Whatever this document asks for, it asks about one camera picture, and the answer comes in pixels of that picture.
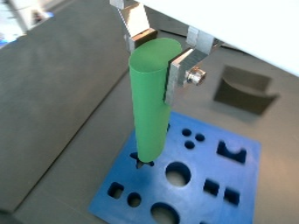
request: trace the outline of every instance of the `dark gray block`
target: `dark gray block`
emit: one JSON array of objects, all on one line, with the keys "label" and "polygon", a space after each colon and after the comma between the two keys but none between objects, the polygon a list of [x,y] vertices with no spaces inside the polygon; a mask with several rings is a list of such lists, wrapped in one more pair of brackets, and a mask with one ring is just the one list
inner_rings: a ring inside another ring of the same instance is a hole
[{"label": "dark gray block", "polygon": [[0,210],[12,212],[126,70],[108,1],[68,5],[1,49],[0,67]]},{"label": "dark gray block", "polygon": [[261,115],[277,97],[267,93],[271,80],[261,74],[225,66],[213,100]]}]

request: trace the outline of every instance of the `blue shape sorter board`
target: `blue shape sorter board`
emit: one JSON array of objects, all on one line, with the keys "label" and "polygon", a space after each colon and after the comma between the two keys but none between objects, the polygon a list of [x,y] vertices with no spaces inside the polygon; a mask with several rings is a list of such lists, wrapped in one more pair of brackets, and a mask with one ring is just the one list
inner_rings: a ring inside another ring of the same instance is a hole
[{"label": "blue shape sorter board", "polygon": [[142,164],[133,132],[88,210],[113,224],[156,223],[154,209],[173,223],[252,223],[259,152],[259,142],[172,112],[162,154]]}]

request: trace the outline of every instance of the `screw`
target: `screw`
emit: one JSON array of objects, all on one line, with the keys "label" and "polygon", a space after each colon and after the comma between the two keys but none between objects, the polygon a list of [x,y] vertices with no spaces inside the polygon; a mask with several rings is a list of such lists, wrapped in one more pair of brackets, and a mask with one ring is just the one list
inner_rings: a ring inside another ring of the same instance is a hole
[{"label": "screw", "polygon": [[186,81],[198,86],[202,83],[205,76],[206,73],[202,70],[200,70],[197,66],[194,66],[186,73]]}]

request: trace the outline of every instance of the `small round hole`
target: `small round hole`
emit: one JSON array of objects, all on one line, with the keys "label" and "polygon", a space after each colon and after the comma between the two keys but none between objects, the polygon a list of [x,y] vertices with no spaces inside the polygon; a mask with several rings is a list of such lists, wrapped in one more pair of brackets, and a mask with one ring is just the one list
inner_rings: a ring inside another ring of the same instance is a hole
[{"label": "small round hole", "polygon": [[182,130],[181,130],[181,134],[182,134],[185,137],[188,137],[188,136],[192,134],[192,132],[190,132],[189,129],[182,129]]},{"label": "small round hole", "polygon": [[126,196],[126,204],[130,207],[138,207],[141,203],[141,197],[136,192],[130,192]]},{"label": "small round hole", "polygon": [[182,163],[170,163],[165,168],[165,177],[173,186],[185,186],[190,181],[190,170]]},{"label": "small round hole", "polygon": [[197,134],[197,135],[194,136],[194,139],[196,139],[198,142],[202,142],[204,139],[205,139],[205,137],[204,137],[202,134]]},{"label": "small round hole", "polygon": [[154,203],[150,214],[157,224],[178,224],[180,216],[170,206],[164,203]]},{"label": "small round hole", "polygon": [[185,147],[188,150],[193,149],[193,147],[194,147],[193,142],[192,142],[192,141],[185,141],[185,143],[184,143],[184,147]]}]

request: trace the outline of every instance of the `rectangular hole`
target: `rectangular hole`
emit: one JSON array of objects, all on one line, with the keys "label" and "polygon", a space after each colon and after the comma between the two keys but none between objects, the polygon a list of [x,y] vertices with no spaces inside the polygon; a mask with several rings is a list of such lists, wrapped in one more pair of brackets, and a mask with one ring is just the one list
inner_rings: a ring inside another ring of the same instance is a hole
[{"label": "rectangular hole", "polygon": [[220,189],[220,185],[214,181],[212,181],[209,179],[205,179],[204,186],[202,186],[202,191],[205,193],[212,194],[213,196],[217,196],[218,189]]},{"label": "rectangular hole", "polygon": [[236,192],[234,190],[225,188],[225,192],[224,192],[224,200],[233,204],[234,206],[238,205],[238,192]]},{"label": "rectangular hole", "polygon": [[117,200],[124,189],[125,188],[118,183],[113,182],[106,190],[106,195]]}]

